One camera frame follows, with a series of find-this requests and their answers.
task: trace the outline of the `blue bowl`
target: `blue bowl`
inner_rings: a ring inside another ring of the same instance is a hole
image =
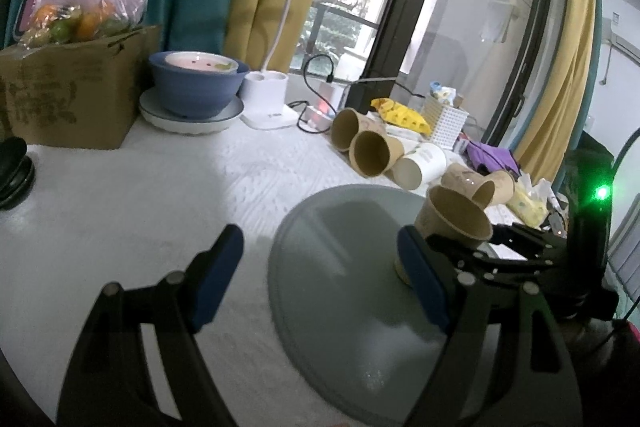
[[[240,60],[238,73],[209,73],[188,70],[167,63],[172,52],[149,57],[160,103],[172,113],[193,120],[217,116],[240,90],[249,66]]]

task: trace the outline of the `white plate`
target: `white plate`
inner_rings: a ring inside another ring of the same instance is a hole
[[[243,111],[242,100],[235,96],[219,115],[209,120],[194,121],[181,118],[162,107],[155,87],[147,89],[140,96],[142,117],[155,127],[178,134],[209,134],[224,131],[240,118]]]
[[[175,52],[169,53],[164,61],[177,68],[206,73],[234,74],[238,73],[240,67],[232,58],[213,53]]]

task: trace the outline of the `kraft paper cup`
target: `kraft paper cup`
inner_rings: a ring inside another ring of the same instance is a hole
[[[447,168],[440,185],[460,192],[481,208],[488,207],[494,199],[495,184],[492,180],[457,163]]]
[[[365,178],[380,176],[404,155],[397,138],[365,130],[356,134],[349,147],[349,161],[354,171]]]
[[[331,126],[331,143],[340,152],[347,152],[356,134],[373,130],[385,134],[383,124],[367,118],[352,108],[343,109],[335,117]]]
[[[490,206],[493,204],[506,204],[515,192],[516,182],[507,171],[495,171],[484,177],[485,180],[494,182],[495,193],[491,200]]]
[[[433,187],[427,193],[415,219],[415,228],[425,239],[438,234],[472,249],[491,239],[494,233],[482,208],[463,194],[441,186]],[[402,282],[411,286],[399,255],[396,255],[394,267]]]
[[[394,180],[405,190],[440,178],[447,169],[444,151],[433,143],[424,143],[400,158],[393,167]]]

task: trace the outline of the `orange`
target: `orange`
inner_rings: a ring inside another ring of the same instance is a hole
[[[43,27],[52,22],[58,16],[58,7],[53,4],[45,4],[38,8],[36,15],[33,16],[34,24]]]
[[[83,14],[80,17],[78,28],[76,28],[76,40],[90,41],[93,39],[101,22],[102,18],[99,13],[89,12]]]

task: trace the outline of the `white table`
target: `white table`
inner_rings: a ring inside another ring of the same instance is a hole
[[[36,184],[0,213],[0,346],[34,400],[54,417],[74,344],[109,281],[152,285],[212,245],[226,223],[245,234],[244,258],[198,345],[242,427],[328,427],[348,421],[290,365],[266,291],[274,232],[300,201],[364,180],[321,136],[259,132],[236,123],[184,137],[137,121],[121,149],[30,146]],[[513,219],[506,207],[494,223]],[[152,338],[145,328],[145,340]],[[157,349],[150,370],[165,412],[175,413]],[[351,426],[358,423],[349,421]]]

